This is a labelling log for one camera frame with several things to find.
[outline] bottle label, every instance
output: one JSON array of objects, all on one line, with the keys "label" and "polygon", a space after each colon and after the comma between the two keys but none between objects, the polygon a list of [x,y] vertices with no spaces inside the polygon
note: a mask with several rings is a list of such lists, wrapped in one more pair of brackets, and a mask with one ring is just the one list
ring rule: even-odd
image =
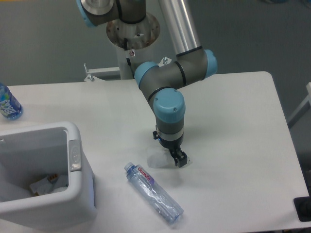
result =
[{"label": "bottle label", "polygon": [[0,102],[0,112],[2,115],[6,118],[10,118],[19,114],[21,107],[15,97],[11,93],[5,97],[5,100]]},{"label": "bottle label", "polygon": [[155,180],[152,178],[151,175],[148,174],[148,172],[146,172],[142,167],[138,166],[137,167],[138,171],[141,173],[141,175],[143,177],[145,177],[145,179],[151,184],[154,185]]}]

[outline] silver metal pole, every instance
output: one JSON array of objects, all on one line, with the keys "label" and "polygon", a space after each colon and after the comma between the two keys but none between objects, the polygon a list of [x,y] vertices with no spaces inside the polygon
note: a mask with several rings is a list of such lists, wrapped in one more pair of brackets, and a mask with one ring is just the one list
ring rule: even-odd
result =
[{"label": "silver metal pole", "polygon": [[201,46],[187,0],[159,0],[176,54]]}]

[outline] metal bracket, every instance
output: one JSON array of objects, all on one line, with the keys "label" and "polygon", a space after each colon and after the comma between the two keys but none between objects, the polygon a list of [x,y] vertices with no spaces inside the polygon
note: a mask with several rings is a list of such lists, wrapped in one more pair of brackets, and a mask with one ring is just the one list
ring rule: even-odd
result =
[{"label": "metal bracket", "polygon": [[288,128],[294,126],[311,107],[311,83],[307,85],[308,95],[298,105],[287,121]]},{"label": "metal bracket", "polygon": [[162,60],[158,63],[159,67],[168,65],[169,63],[171,63],[171,58],[168,57],[163,57]]},{"label": "metal bracket", "polygon": [[111,76],[120,75],[119,67],[88,69],[86,63],[84,63],[84,69],[87,75],[84,79],[85,82],[110,80],[112,79]]}]

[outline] blue water bottle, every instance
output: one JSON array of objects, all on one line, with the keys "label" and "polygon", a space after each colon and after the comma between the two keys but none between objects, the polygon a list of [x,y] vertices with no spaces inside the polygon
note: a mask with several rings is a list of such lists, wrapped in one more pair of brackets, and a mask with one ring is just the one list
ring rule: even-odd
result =
[{"label": "blue water bottle", "polygon": [[23,114],[23,108],[9,88],[0,83],[0,113],[9,120],[16,120]]}]

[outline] white table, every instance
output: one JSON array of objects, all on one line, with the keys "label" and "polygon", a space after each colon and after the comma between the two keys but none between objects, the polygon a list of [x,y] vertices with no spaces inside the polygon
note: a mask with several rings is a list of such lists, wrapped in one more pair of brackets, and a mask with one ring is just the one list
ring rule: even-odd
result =
[{"label": "white table", "polygon": [[[62,233],[168,232],[133,189],[123,167],[141,164],[184,208],[179,232],[238,233],[309,227],[293,199],[308,192],[270,74],[214,75],[182,88],[181,145],[193,163],[148,168],[155,117],[134,80],[12,86],[24,115],[0,129],[72,121],[96,175],[95,221]],[[0,232],[33,233],[6,221]]]}]

